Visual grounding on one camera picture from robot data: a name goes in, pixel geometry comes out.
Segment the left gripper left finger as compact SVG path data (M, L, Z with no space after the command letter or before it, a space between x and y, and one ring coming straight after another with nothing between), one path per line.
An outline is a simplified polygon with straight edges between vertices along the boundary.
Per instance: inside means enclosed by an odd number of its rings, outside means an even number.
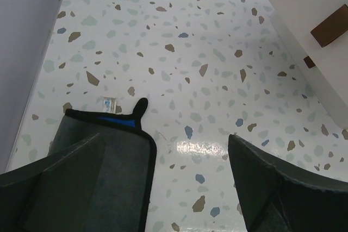
M95 135L1 174L1 231L82 231L104 151Z

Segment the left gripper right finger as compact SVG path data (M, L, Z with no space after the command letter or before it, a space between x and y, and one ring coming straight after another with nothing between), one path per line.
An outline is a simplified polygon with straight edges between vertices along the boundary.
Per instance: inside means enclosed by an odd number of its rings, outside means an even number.
M304 170L238 135L228 155L247 231L347 231L347 183Z

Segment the cream drawer cabinet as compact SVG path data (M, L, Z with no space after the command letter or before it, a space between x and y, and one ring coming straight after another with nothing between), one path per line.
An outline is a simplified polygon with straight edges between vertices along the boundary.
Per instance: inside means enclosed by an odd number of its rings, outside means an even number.
M269 0L270 20L334 123L347 128L347 0Z

